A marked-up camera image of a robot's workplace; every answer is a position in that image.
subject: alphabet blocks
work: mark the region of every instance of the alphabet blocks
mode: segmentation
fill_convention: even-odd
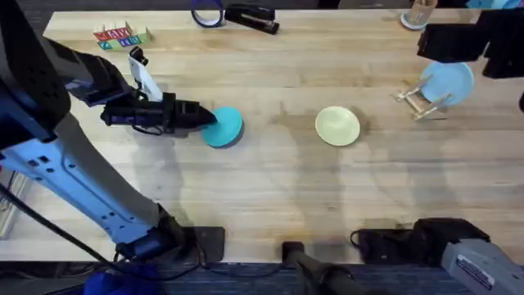
[[[151,40],[151,33],[146,26],[132,30],[126,21],[98,26],[93,31],[98,40],[98,46],[103,50],[111,50],[134,46]]]

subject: stapler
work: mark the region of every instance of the stapler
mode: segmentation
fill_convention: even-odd
[[[224,18],[268,34],[276,34],[280,26],[274,21],[274,9],[249,4],[229,4]]]

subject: wooden table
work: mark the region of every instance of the wooden table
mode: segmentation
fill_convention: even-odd
[[[147,68],[164,91],[206,107],[238,108],[243,139],[207,147],[199,134],[156,138],[105,127],[102,109],[73,99],[96,148],[137,189],[184,225],[227,229],[226,261],[278,261],[282,241],[301,240],[325,261],[359,261],[348,244],[362,227],[410,226],[421,217],[463,217],[524,262],[522,79],[481,76],[473,94],[440,118],[414,123],[391,94],[430,61],[400,11],[278,11],[276,36],[228,24],[201,29],[187,11],[58,12],[45,35],[101,55],[131,80],[125,51],[103,52],[92,29],[112,20],[147,25]],[[433,22],[469,21],[472,11],[436,11]],[[356,112],[359,140],[332,147],[315,133],[324,107]],[[114,245],[91,220],[44,188],[28,203],[106,257]],[[19,215],[2,260],[91,260]]]

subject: light blue plate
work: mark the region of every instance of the light blue plate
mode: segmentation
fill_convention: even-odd
[[[451,93],[444,106],[452,106],[463,101],[471,93],[475,84],[472,69],[463,62],[443,64],[434,61],[422,72],[421,79],[429,75],[433,77],[420,88],[420,91],[430,102]]]
[[[219,107],[212,113],[217,122],[201,131],[204,142],[213,148],[220,148],[235,141],[242,131],[240,112],[232,107]]]
[[[518,7],[521,0],[469,0],[466,6],[476,9],[512,9]]]

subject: white label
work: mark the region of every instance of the white label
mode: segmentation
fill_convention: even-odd
[[[464,255],[459,254],[456,263],[458,267],[488,290],[491,290],[495,285],[495,279],[493,279],[491,275],[482,270],[480,266],[467,259]]]

